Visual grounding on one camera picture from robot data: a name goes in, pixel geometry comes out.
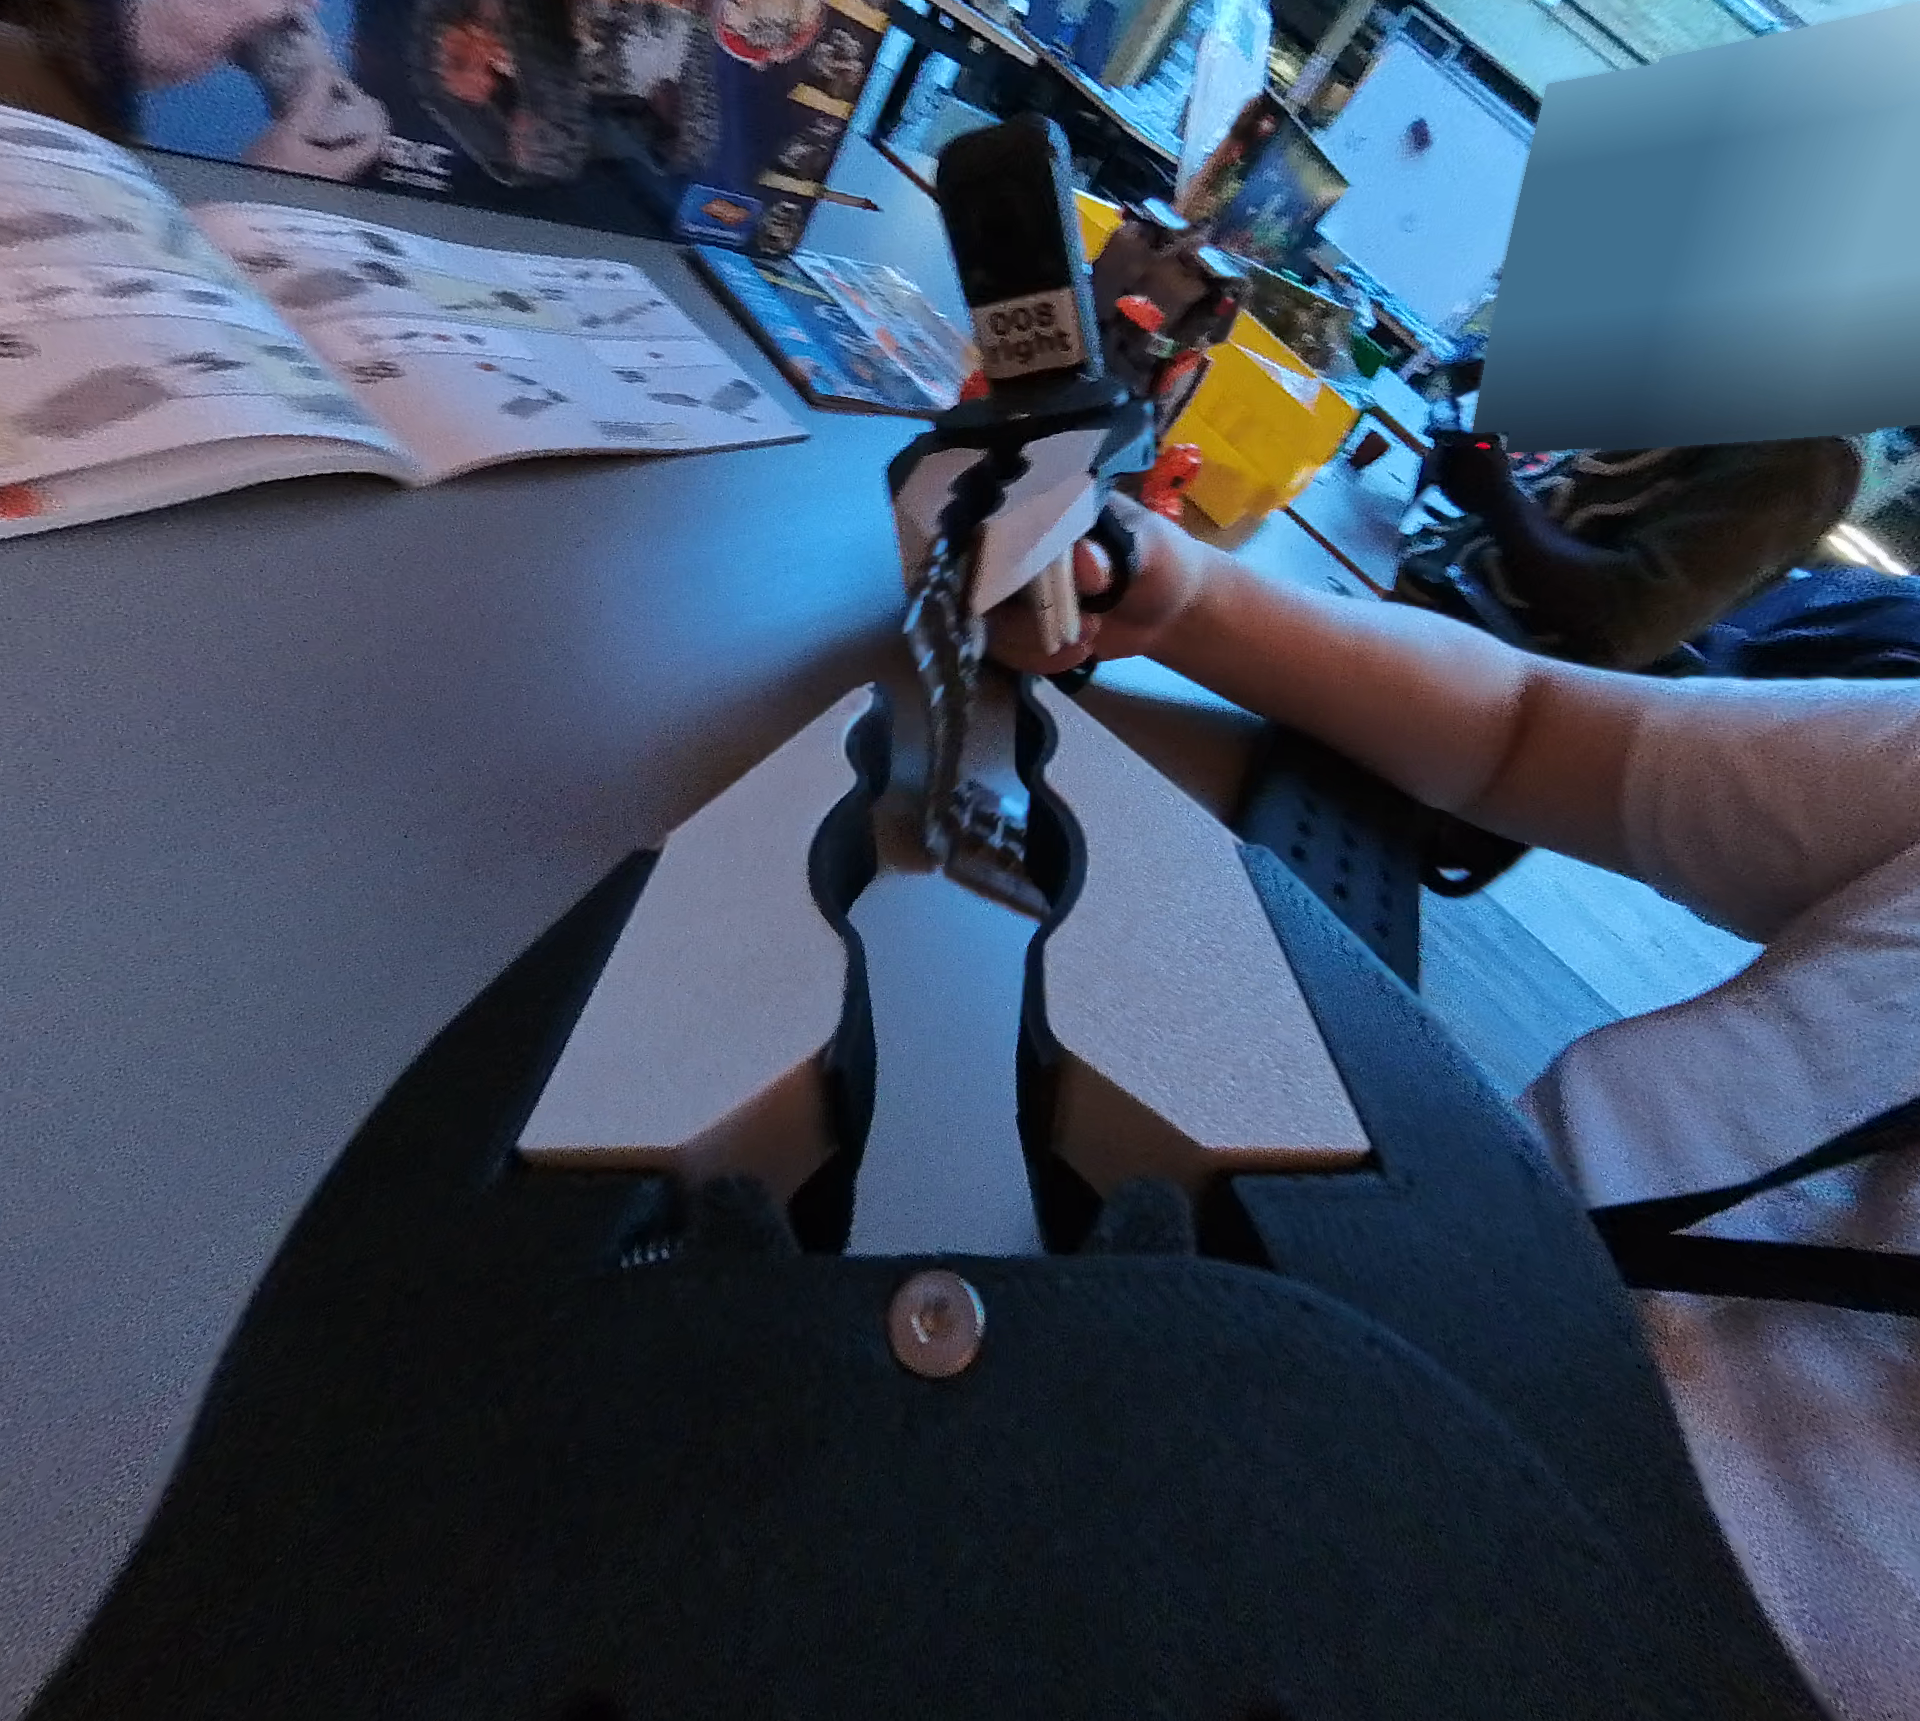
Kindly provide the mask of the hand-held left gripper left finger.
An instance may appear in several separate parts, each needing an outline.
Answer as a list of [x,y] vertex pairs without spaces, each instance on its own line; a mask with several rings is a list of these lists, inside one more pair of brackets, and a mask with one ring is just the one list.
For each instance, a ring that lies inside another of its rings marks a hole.
[[530,1165],[758,1178],[843,1250],[875,1114],[869,967],[894,715],[855,686],[665,837],[534,1102]]

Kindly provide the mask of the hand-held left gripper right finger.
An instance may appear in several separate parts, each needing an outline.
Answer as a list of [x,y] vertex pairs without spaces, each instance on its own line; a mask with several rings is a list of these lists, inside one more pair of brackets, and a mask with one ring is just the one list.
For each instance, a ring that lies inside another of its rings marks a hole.
[[1135,1178],[1199,1213],[1224,1182],[1375,1160],[1234,836],[1051,682],[1019,683],[1024,946],[1017,1129],[1044,1250]]

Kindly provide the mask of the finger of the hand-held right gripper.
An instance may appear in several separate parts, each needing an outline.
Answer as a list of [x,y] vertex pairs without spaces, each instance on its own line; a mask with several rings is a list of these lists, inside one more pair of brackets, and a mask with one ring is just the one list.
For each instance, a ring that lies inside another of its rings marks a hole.
[[966,611],[980,619],[1086,537],[1107,504],[1096,467],[1103,430],[1054,430],[1019,450],[1019,471],[999,478],[980,461],[984,479],[956,489],[960,509],[942,524],[959,553]]
[[901,619],[921,592],[928,565],[943,532],[946,509],[952,504],[952,485],[960,478],[964,461],[914,461],[896,474],[894,532],[901,577]]

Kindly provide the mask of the person's right forearm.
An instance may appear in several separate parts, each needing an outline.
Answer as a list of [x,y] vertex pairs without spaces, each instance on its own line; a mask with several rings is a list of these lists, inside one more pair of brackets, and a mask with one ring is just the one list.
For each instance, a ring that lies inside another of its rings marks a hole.
[[1645,703],[1627,675],[1522,654],[1432,611],[1265,580],[1219,553],[1199,560],[1157,651],[1439,813],[1627,866],[1624,785]]

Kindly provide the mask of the grey desk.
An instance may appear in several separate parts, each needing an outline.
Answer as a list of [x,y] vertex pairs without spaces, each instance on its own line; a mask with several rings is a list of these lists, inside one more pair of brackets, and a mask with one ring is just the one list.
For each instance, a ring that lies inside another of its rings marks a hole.
[[644,268],[804,439],[281,485],[2,544],[2,1714],[108,1588],[284,1228],[612,866],[857,683],[894,701],[851,1249],[1040,1249],[1029,922],[928,869],[889,461],[670,245],[148,152],[180,201]]

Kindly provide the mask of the person's right hand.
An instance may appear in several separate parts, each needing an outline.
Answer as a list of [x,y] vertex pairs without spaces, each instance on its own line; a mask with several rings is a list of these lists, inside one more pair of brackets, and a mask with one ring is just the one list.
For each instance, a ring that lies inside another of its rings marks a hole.
[[1017,675],[1066,675],[1126,655],[1173,660],[1180,629],[1196,622],[1208,580],[1234,569],[1208,541],[1153,509],[1111,495],[1089,532],[1071,544],[1079,634],[1047,644],[1029,601],[987,613],[987,655]]

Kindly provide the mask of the black toy robot orange wheels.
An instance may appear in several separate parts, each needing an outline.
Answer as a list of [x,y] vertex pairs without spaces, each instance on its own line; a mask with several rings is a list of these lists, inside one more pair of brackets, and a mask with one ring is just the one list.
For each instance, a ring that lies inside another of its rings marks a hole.
[[1107,368],[1149,405],[1153,461],[1135,496],[1170,521],[1182,518],[1202,450],[1170,442],[1208,377],[1213,348],[1241,309],[1247,273],[1163,203],[1128,206],[1093,259],[1093,309]]

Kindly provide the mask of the blue printed leaflet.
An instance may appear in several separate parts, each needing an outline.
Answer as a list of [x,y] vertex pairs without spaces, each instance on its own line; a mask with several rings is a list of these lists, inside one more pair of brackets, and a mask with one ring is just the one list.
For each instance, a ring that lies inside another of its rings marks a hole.
[[978,368],[969,334],[896,268],[717,245],[686,245],[683,259],[812,408],[936,416]]

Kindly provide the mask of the black perforated chair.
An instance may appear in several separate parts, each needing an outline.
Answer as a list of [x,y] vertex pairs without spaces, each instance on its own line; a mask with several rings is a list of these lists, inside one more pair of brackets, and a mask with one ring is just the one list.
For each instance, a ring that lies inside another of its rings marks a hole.
[[1419,989],[1424,897],[1484,893],[1529,852],[1289,727],[1254,734],[1228,830],[1265,847],[1407,989]]

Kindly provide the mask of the yellow plastic bin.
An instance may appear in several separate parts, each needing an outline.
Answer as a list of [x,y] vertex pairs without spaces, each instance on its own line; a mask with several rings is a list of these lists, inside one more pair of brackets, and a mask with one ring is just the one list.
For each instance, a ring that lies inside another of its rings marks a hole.
[[[1153,201],[1115,203],[1076,193],[1073,203],[1093,261],[1121,211]],[[1170,442],[1202,450],[1182,518],[1199,514],[1220,531],[1284,509],[1335,454],[1354,421],[1353,403],[1251,312],[1249,292],[1256,271],[1237,261],[1247,281],[1233,331],[1213,348],[1205,382],[1168,433]],[[1124,471],[1126,495],[1135,496],[1142,470]]]

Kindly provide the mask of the dark printed toy box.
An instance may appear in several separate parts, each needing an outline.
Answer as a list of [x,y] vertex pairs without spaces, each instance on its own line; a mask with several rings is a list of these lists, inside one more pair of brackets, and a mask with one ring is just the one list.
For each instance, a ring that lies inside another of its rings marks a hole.
[[1184,187],[1182,214],[1220,252],[1283,268],[1343,199],[1346,179],[1275,91],[1242,102]]

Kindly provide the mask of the white instruction booklet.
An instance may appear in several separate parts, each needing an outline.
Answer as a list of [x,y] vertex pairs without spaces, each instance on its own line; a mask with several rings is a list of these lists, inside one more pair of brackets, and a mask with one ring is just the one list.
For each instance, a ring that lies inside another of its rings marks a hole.
[[802,435],[630,261],[186,206],[102,136],[2,108],[2,538],[292,478]]

